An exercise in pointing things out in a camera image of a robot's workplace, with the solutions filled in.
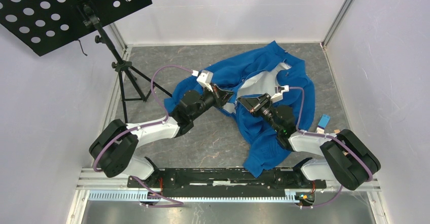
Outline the small blue block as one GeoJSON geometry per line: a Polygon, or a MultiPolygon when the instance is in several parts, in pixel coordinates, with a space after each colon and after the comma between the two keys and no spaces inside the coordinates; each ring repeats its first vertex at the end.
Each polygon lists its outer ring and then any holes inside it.
{"type": "Polygon", "coordinates": [[[327,125],[328,125],[328,123],[329,123],[330,119],[331,119],[331,117],[330,117],[330,116],[328,116],[328,115],[326,115],[326,114],[323,114],[323,115],[321,116],[321,119],[320,119],[320,121],[319,121],[319,123],[318,123],[317,127],[318,127],[318,128],[321,128],[321,129],[325,129],[325,128],[327,127],[327,125]]]}

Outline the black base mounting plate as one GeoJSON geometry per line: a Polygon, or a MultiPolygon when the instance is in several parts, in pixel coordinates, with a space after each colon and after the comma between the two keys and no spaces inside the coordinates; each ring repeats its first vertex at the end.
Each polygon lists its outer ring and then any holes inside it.
{"type": "Polygon", "coordinates": [[[276,167],[254,177],[244,168],[164,168],[143,181],[166,197],[283,197],[286,190],[324,189],[292,168],[276,167]]]}

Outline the blue zip-up jacket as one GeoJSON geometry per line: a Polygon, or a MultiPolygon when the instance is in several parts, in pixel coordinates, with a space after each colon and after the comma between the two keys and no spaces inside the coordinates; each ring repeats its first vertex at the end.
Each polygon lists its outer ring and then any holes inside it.
{"type": "Polygon", "coordinates": [[[295,123],[300,129],[308,130],[315,114],[315,87],[306,74],[304,60],[271,42],[262,48],[222,60],[206,70],[213,73],[213,83],[234,93],[219,111],[235,120],[239,132],[250,144],[244,168],[254,177],[259,177],[263,170],[278,166],[290,151],[278,144],[275,130],[267,122],[261,117],[253,117],[237,99],[265,93],[273,95],[275,86],[293,87],[274,106],[290,106],[295,123]]]}

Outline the small white block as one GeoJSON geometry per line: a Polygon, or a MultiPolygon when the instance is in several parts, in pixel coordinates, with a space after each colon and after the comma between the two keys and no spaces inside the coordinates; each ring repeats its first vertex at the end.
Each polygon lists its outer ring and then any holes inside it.
{"type": "Polygon", "coordinates": [[[320,126],[317,126],[317,128],[316,128],[316,131],[315,131],[316,133],[318,133],[318,134],[322,134],[322,135],[325,135],[325,128],[322,128],[322,127],[320,127],[320,126]]]}

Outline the aluminium frame rail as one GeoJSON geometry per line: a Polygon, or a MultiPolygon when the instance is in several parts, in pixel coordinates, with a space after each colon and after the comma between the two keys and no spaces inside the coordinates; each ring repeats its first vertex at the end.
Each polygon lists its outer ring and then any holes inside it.
{"type": "Polygon", "coordinates": [[[77,189],[88,191],[88,200],[92,201],[139,201],[156,202],[172,199],[179,202],[213,202],[213,203],[298,203],[299,197],[309,195],[312,189],[294,189],[291,187],[274,187],[258,184],[231,185],[225,181],[210,183],[193,183],[180,185],[169,191],[167,187],[150,187],[145,189],[133,178],[120,174],[117,177],[103,177],[101,173],[89,169],[81,171],[77,189]]]}

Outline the black perforated music stand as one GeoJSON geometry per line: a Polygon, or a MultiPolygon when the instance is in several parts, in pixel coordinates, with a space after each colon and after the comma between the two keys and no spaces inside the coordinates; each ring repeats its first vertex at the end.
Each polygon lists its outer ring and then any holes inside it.
{"type": "Polygon", "coordinates": [[[105,44],[114,56],[112,67],[119,83],[128,77],[137,99],[146,102],[150,94],[136,81],[142,72],[117,52],[105,27],[151,4],[152,0],[1,0],[1,28],[9,40],[26,45],[38,56],[96,32],[95,42],[105,44]]]}

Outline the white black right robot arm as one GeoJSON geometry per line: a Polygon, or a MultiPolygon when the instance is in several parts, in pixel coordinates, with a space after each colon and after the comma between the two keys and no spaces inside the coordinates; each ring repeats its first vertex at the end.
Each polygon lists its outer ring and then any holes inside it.
{"type": "Polygon", "coordinates": [[[240,97],[239,103],[256,118],[262,118],[276,133],[278,145],[291,152],[308,152],[310,158],[295,166],[293,182],[305,188],[313,180],[338,181],[354,191],[381,169],[377,157],[349,129],[338,134],[318,134],[296,129],[296,117],[288,105],[274,106],[269,94],[240,97]]]}

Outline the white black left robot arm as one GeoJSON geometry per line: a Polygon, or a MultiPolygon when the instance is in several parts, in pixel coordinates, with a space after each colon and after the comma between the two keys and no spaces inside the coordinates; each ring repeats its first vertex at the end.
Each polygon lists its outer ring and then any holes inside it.
{"type": "Polygon", "coordinates": [[[147,187],[159,182],[159,173],[148,159],[134,156],[137,148],[161,139],[176,138],[186,134],[194,126],[194,120],[211,107],[222,108],[233,92],[213,84],[202,93],[187,91],[169,114],[167,121],[153,120],[138,124],[125,124],[113,120],[89,147],[95,170],[112,178],[126,174],[140,179],[147,187]]]}

